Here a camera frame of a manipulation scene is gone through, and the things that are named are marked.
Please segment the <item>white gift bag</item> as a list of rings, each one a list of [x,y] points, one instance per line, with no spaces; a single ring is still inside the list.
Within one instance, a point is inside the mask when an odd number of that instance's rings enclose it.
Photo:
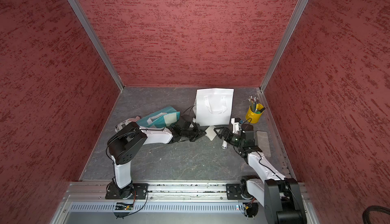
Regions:
[[[200,126],[228,125],[231,120],[234,89],[200,89],[195,99],[196,123]]]

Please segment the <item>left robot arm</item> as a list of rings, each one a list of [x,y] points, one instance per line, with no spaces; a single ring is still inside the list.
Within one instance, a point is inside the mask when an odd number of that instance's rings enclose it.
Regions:
[[[106,155],[112,160],[114,177],[107,185],[107,200],[136,198],[131,176],[131,163],[143,145],[195,142],[206,135],[189,115],[183,115],[168,127],[146,128],[132,121],[109,139]]]

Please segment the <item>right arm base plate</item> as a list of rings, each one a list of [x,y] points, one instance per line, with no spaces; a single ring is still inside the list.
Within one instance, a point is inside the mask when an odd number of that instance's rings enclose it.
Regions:
[[[246,187],[238,183],[226,184],[226,196],[228,200],[252,200],[253,195],[250,195]]]

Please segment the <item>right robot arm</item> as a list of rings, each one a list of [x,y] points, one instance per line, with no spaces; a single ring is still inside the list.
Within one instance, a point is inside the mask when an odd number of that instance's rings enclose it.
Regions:
[[[255,170],[258,178],[244,176],[241,179],[241,195],[245,199],[255,199],[263,206],[267,223],[308,223],[298,182],[278,172],[266,159],[256,144],[251,125],[241,126],[236,132],[228,127],[217,127],[214,132],[235,147],[240,157]]]

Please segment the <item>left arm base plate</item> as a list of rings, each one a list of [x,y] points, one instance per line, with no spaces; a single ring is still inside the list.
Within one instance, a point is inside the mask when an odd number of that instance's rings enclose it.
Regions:
[[[147,183],[131,183],[120,189],[113,181],[107,185],[106,200],[145,200],[149,185]]]

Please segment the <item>small white stapler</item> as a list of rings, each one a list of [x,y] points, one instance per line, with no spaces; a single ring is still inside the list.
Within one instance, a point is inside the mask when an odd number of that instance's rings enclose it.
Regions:
[[[223,141],[223,143],[222,143],[222,148],[223,148],[223,149],[226,149],[226,148],[227,148],[227,145],[228,145],[228,143],[227,143],[226,141]]]

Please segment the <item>white receipt long strip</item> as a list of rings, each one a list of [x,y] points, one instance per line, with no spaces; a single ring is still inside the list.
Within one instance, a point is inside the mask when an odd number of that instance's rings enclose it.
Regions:
[[[170,125],[176,123],[178,121],[178,117],[180,117],[180,112],[172,112],[172,113],[165,114],[163,116],[165,125],[169,127]]]

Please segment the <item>teal gift bag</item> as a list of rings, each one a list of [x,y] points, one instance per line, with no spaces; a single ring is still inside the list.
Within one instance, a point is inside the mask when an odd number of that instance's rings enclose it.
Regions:
[[[137,125],[140,127],[146,128],[164,128],[167,127],[165,125],[163,116],[168,113],[179,112],[171,106],[165,107],[157,112],[154,112],[138,121],[136,121]]]

